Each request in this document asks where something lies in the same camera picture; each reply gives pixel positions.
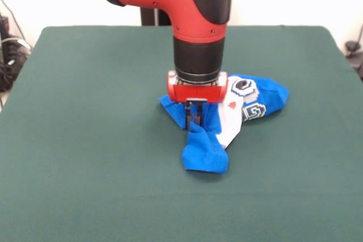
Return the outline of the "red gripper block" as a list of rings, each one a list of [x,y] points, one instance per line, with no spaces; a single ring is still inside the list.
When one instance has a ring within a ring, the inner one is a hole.
[[[182,82],[176,71],[170,70],[167,76],[167,92],[171,101],[186,103],[185,105],[185,129],[190,129],[193,120],[191,112],[192,102],[196,101],[197,112],[195,123],[202,124],[203,102],[220,103],[224,100],[227,92],[228,77],[227,72],[220,72],[217,80],[207,84],[189,84]]]

